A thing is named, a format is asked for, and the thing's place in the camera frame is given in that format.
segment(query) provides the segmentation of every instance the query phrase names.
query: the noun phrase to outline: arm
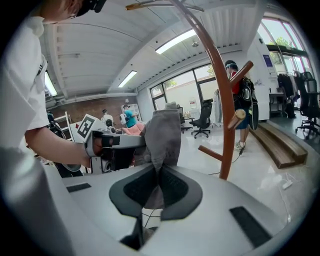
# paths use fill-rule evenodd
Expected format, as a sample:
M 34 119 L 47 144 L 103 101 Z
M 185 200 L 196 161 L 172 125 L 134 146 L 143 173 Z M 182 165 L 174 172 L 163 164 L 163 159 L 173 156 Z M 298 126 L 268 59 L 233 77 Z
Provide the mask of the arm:
M 34 152 L 49 161 L 67 165 L 81 164 L 90 168 L 90 158 L 84 144 L 60 138 L 47 127 L 28 130 L 25 140 Z M 101 148 L 101 140 L 97 140 L 93 150 L 99 152 Z

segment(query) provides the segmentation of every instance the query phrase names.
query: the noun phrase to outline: wooden step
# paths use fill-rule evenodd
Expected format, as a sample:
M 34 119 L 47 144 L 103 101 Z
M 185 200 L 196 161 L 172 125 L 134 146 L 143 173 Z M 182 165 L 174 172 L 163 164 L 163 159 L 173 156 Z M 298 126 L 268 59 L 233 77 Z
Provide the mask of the wooden step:
M 281 144 L 282 147 L 291 155 L 297 165 L 306 162 L 308 152 L 293 139 L 266 122 L 259 123 L 258 126 L 269 133 L 279 144 Z
M 291 154 L 267 131 L 258 127 L 256 130 L 250 129 L 250 132 L 261 143 L 279 169 L 296 165 Z

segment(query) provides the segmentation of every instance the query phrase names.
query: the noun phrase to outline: white floor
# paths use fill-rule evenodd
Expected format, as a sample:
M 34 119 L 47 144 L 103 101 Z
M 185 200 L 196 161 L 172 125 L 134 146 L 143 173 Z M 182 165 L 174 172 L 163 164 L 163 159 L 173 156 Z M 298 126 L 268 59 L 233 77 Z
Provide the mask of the white floor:
M 185 131 L 181 138 L 181 150 L 178 166 L 192 169 L 204 174 L 218 173 L 221 162 L 198 150 L 203 145 L 219 154 L 223 152 L 223 129 L 211 128 L 209 138 L 204 134 L 197 139 L 191 135 L 191 131 Z M 236 131 L 236 141 L 239 140 L 239 131 Z M 238 157 L 234 151 L 233 160 Z M 299 219 L 308 211 L 313 196 L 319 185 L 317 166 L 320 166 L 318 158 L 312 157 L 307 165 L 299 165 L 286 169 L 278 169 L 271 157 L 260 143 L 249 134 L 245 152 L 231 166 L 228 181 L 234 183 L 251 196 L 271 208 L 279 217 L 288 223 Z M 219 177 L 219 174 L 208 177 Z M 290 180 L 292 185 L 287 189 L 282 186 Z M 161 210 L 143 209 L 143 225 L 155 227 L 160 224 Z

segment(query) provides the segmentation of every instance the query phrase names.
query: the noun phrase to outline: office chair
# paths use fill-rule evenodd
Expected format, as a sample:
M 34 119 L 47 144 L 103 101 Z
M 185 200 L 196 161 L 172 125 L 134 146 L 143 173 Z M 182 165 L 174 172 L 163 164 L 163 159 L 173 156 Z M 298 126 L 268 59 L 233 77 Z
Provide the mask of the office chair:
M 180 124 L 182 125 L 182 124 L 184 124 L 186 122 L 185 117 L 183 115 L 184 108 L 182 106 L 180 106 L 180 105 L 176 105 L 176 106 L 177 106 L 177 109 L 178 109 L 179 115 L 180 115 Z M 185 131 L 187 131 L 187 130 L 189 130 L 191 128 L 192 128 L 191 126 L 188 126 L 188 127 L 181 126 L 181 132 L 184 134 Z
M 320 135 L 318 128 L 316 128 L 320 127 L 317 123 L 317 118 L 320 118 L 317 82 L 312 78 L 310 72 L 304 72 L 301 75 L 295 73 L 294 79 L 301 95 L 300 113 L 302 116 L 307 117 L 307 120 L 303 120 L 301 126 L 295 129 L 295 132 L 298 129 L 309 129 L 308 135 L 305 137 L 308 140 L 311 131 L 316 135 Z
M 209 135 L 206 132 L 211 132 L 210 130 L 205 130 L 205 128 L 208 128 L 210 126 L 210 115 L 212 110 L 212 101 L 211 100 L 204 100 L 201 107 L 201 113 L 200 118 L 195 121 L 189 122 L 191 125 L 196 126 L 199 128 L 199 130 L 194 130 L 191 132 L 191 134 L 196 133 L 194 138 L 197 138 L 198 134 L 205 134 L 207 138 L 209 138 Z

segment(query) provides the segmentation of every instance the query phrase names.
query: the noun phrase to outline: desk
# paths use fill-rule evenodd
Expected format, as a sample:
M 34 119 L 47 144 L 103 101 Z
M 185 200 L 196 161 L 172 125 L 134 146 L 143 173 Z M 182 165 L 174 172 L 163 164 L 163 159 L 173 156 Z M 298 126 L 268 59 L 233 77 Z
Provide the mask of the desk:
M 286 97 L 283 92 L 269 93 L 269 111 L 270 115 L 280 113 L 282 117 L 285 116 Z

